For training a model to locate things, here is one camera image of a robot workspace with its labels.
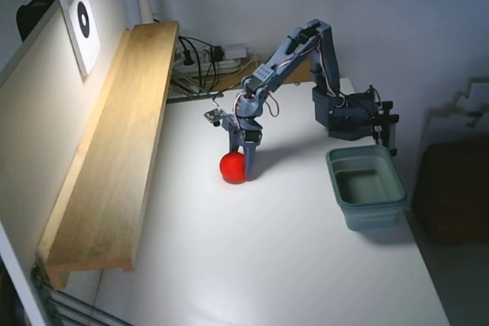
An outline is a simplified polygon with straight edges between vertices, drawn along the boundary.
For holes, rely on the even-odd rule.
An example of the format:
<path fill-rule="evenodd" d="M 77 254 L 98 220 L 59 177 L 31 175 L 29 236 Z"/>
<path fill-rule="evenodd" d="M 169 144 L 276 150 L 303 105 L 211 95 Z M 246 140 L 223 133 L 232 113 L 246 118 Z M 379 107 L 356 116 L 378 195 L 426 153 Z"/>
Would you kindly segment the grey-blue gripper finger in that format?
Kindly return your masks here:
<path fill-rule="evenodd" d="M 229 151 L 238 152 L 244 146 L 245 131 L 232 129 L 228 132 Z"/>
<path fill-rule="evenodd" d="M 246 180 L 252 177 L 254 160 L 257 147 L 260 146 L 260 142 L 245 141 L 244 143 L 244 173 Z"/>

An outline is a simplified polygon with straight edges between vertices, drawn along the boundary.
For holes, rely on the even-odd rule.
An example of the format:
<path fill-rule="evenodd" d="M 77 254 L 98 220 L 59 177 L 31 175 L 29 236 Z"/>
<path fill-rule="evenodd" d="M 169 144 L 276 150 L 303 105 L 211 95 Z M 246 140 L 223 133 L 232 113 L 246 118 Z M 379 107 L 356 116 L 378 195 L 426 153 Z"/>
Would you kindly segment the grey-blue gripper body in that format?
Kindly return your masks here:
<path fill-rule="evenodd" d="M 256 118 L 263 114 L 263 103 L 255 95 L 240 92 L 234 102 L 231 113 L 226 113 L 222 127 L 229 132 L 232 129 L 245 131 L 245 141 L 261 142 L 262 126 Z"/>

